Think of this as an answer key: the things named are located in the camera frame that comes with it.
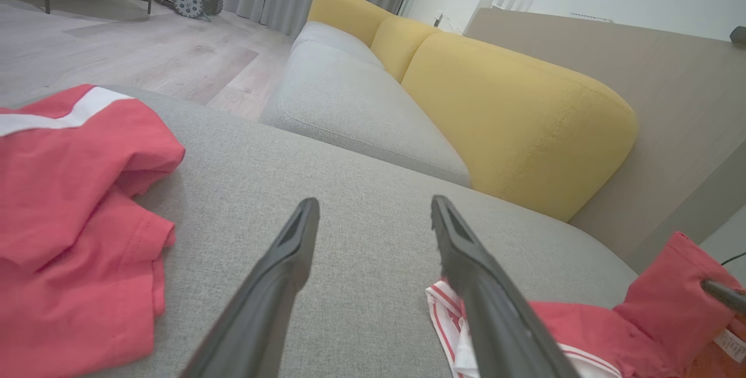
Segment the grey sofa seat cushion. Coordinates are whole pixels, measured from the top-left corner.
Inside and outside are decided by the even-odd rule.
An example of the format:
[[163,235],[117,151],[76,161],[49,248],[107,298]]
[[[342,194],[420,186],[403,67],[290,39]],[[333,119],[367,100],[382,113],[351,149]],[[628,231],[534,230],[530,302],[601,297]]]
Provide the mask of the grey sofa seat cushion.
[[389,73],[336,47],[291,51],[261,123],[470,187],[464,161]]
[[360,61],[367,62],[380,69],[383,69],[383,63],[373,54],[370,47],[359,38],[349,33],[331,27],[322,22],[306,22],[301,32],[291,45],[290,51],[293,52],[296,47],[304,42],[316,42],[325,46],[333,47],[339,51],[346,52]]

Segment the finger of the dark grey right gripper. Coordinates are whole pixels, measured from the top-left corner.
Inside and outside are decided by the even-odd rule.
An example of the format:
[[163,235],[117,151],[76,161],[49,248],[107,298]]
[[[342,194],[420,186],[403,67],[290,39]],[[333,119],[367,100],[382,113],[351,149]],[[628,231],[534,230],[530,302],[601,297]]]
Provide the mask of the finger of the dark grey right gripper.
[[730,288],[713,280],[703,280],[701,288],[729,309],[746,315],[746,291]]

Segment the taupe low partition panel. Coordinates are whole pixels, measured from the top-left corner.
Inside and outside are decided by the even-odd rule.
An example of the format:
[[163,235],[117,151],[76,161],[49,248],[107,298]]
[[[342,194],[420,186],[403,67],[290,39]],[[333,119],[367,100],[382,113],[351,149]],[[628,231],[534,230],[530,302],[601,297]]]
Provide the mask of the taupe low partition panel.
[[746,251],[746,47],[619,23],[478,10],[470,38],[595,80],[636,112],[631,154],[571,224],[599,238],[634,271],[674,231],[726,260]]

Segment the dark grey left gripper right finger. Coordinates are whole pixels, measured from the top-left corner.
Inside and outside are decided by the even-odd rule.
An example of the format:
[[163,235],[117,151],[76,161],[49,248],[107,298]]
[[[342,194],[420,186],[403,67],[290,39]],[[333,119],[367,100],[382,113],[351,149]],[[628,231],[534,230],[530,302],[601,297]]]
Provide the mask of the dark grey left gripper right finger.
[[580,378],[509,275],[443,195],[431,202],[442,273],[465,305],[481,378]]

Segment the red shorts with white stripe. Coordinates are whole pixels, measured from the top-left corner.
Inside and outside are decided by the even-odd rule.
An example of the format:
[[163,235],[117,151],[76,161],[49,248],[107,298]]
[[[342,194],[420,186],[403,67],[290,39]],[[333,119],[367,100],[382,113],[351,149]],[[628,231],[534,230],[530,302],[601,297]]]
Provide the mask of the red shorts with white stripe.
[[0,108],[0,378],[152,353],[175,224],[134,197],[184,155],[141,100],[100,86]]

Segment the small yellow back cushion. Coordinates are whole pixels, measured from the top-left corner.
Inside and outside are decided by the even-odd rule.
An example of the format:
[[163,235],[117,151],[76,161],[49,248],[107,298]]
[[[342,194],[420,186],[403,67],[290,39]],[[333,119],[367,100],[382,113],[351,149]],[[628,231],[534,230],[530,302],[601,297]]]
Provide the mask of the small yellow back cushion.
[[370,47],[381,23],[392,16],[366,0],[312,0],[307,20],[349,33]]
[[387,17],[376,31],[371,51],[383,69],[400,83],[421,44],[437,32],[436,27],[410,18]]

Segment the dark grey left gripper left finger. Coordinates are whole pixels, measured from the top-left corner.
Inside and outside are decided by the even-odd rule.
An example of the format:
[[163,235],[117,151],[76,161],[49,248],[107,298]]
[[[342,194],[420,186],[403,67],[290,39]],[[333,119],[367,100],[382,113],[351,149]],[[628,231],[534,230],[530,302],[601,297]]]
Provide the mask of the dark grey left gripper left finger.
[[298,204],[181,378],[277,378],[295,297],[310,275],[319,219],[317,199]]

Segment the large yellow back cushion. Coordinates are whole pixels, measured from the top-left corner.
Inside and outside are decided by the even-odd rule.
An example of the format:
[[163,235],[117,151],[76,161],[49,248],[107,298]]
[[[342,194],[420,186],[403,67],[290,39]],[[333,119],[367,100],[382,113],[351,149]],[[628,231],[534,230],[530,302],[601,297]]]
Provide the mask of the large yellow back cushion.
[[402,86],[455,148],[472,189],[564,222],[638,134],[636,113],[604,83],[456,34],[429,36]]

